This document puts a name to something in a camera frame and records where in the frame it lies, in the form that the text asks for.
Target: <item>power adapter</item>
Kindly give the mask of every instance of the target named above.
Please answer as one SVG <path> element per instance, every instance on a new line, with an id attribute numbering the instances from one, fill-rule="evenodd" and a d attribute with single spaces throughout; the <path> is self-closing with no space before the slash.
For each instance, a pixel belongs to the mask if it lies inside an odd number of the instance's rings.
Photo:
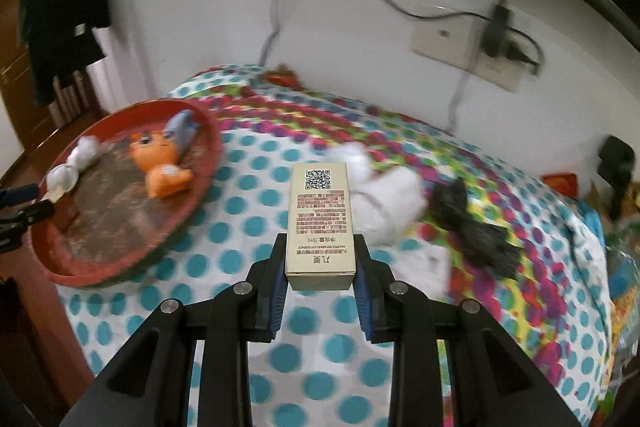
<path id="1" fill-rule="evenodd" d="M 531 73 L 537 76 L 540 63 L 530 58 L 515 40 L 509 38 L 509 33 L 514 31 L 510 25 L 512 14 L 505 0 L 498 0 L 494 4 L 491 19 L 482 31 L 480 49 L 491 58 L 498 57 L 504 50 L 504 57 L 507 60 L 532 65 Z"/>

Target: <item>metal screw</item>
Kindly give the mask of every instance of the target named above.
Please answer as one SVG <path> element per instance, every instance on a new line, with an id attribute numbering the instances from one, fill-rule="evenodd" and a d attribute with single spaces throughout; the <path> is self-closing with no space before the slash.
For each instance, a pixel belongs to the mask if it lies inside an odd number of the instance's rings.
<path id="1" fill-rule="evenodd" d="M 404 295 L 409 291 L 409 286 L 407 286 L 406 283 L 402 281 L 393 281 L 389 285 L 389 291 L 391 293 L 395 293 L 396 295 Z"/>
<path id="2" fill-rule="evenodd" d="M 462 309 L 467 313 L 478 313 L 480 311 L 480 304 L 473 299 L 467 299 L 462 303 Z"/>
<path id="3" fill-rule="evenodd" d="M 254 287 L 251 286 L 251 283 L 247 281 L 236 283 L 236 285 L 234 286 L 234 292 L 236 292 L 238 295 L 247 295 L 247 293 L 249 293 L 253 289 Z"/>
<path id="4" fill-rule="evenodd" d="M 177 300 L 167 299 L 166 301 L 162 301 L 162 304 L 160 304 L 160 311 L 162 313 L 173 313 L 179 306 L 180 303 Z"/>

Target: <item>blue plush toy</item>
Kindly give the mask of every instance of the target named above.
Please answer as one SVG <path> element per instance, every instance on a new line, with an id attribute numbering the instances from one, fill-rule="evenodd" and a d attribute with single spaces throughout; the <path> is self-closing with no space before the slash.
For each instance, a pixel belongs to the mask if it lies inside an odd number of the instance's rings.
<path id="1" fill-rule="evenodd" d="M 196 136 L 200 125 L 193 121 L 193 111 L 185 109 L 173 116 L 164 126 L 164 137 L 172 140 L 178 150 L 178 158 Z"/>

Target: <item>wooden door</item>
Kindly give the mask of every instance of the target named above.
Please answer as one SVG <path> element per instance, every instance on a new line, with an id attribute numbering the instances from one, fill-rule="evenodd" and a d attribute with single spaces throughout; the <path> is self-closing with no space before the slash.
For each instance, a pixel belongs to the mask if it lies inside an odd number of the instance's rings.
<path id="1" fill-rule="evenodd" d="M 17 44 L 20 0 L 0 0 L 0 94 L 26 153 L 44 142 L 56 126 L 46 107 L 34 104 L 29 51 Z"/>

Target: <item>product label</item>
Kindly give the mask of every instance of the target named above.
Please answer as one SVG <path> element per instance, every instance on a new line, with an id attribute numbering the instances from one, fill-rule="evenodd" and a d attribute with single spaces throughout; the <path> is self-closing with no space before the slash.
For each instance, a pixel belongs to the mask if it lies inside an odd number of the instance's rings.
<path id="1" fill-rule="evenodd" d="M 293 166 L 287 273 L 355 270 L 345 164 Z"/>

